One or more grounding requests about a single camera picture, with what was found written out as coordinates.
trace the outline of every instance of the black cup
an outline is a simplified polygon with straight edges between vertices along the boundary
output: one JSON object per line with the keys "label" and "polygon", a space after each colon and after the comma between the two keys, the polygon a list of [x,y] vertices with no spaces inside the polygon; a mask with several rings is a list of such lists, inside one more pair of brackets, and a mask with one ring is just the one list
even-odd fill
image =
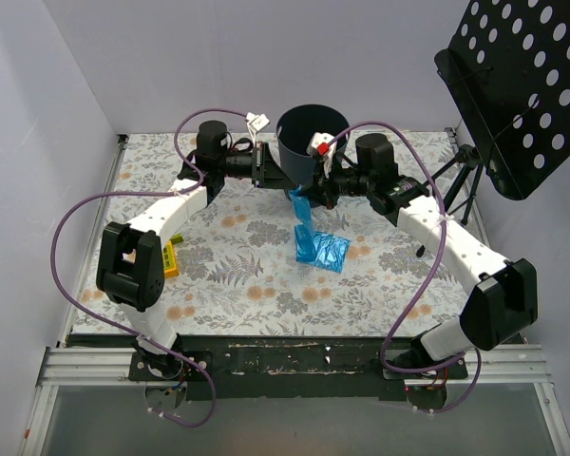
{"label": "black cup", "polygon": [[[281,169],[295,183],[304,185],[313,178],[316,161],[306,149],[314,133],[337,135],[349,122],[338,111],[321,104],[304,104],[290,109],[276,123]],[[338,140],[336,151],[344,152],[349,135]]]}

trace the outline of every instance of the yellow object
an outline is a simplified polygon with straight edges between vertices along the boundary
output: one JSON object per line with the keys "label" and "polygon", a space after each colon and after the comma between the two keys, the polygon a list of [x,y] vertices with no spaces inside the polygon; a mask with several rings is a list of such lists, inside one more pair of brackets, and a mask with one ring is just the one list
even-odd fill
{"label": "yellow object", "polygon": [[177,233],[176,235],[174,235],[173,237],[171,237],[171,243],[173,245],[175,244],[181,244],[183,242],[183,236],[179,233]]}
{"label": "yellow object", "polygon": [[175,258],[175,251],[173,250],[173,243],[170,240],[167,242],[164,249],[162,249],[162,264],[164,267],[164,276],[166,278],[180,275],[178,262]]}

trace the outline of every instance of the glass panel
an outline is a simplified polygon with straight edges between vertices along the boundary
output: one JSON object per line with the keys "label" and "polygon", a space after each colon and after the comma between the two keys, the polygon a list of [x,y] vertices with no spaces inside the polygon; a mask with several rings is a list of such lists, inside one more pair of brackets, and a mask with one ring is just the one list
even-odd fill
{"label": "glass panel", "polygon": [[[457,397],[466,386],[448,387]],[[208,404],[184,402],[200,418]],[[142,387],[61,387],[43,455],[552,455],[532,385],[478,385],[434,417],[366,398],[220,400],[214,417],[184,429],[147,411]]]}

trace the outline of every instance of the white wall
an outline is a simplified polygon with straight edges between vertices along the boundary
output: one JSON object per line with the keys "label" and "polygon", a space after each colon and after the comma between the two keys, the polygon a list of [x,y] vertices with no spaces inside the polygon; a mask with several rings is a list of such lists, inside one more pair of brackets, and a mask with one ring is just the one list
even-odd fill
{"label": "white wall", "polygon": [[212,105],[276,122],[305,103],[351,122],[456,126],[433,57],[467,3],[45,0],[118,133],[173,131]]}
{"label": "white wall", "polygon": [[[472,143],[464,124],[463,143]],[[477,200],[492,248],[538,271],[539,320],[526,333],[543,346],[570,432],[570,159],[526,200],[503,198],[486,176]]]}
{"label": "white wall", "polygon": [[[0,455],[22,442],[45,346],[67,304],[50,278],[55,224],[103,189],[117,138],[41,0],[0,0]],[[73,288],[94,220],[66,229]]]}

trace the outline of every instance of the blue cloth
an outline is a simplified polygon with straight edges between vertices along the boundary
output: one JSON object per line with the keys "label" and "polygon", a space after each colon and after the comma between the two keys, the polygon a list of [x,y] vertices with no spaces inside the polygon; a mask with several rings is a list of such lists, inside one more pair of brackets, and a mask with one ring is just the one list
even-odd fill
{"label": "blue cloth", "polygon": [[295,216],[302,222],[294,228],[295,259],[300,263],[341,273],[351,242],[340,236],[315,231],[308,198],[300,197],[297,190],[292,190],[290,197]]}

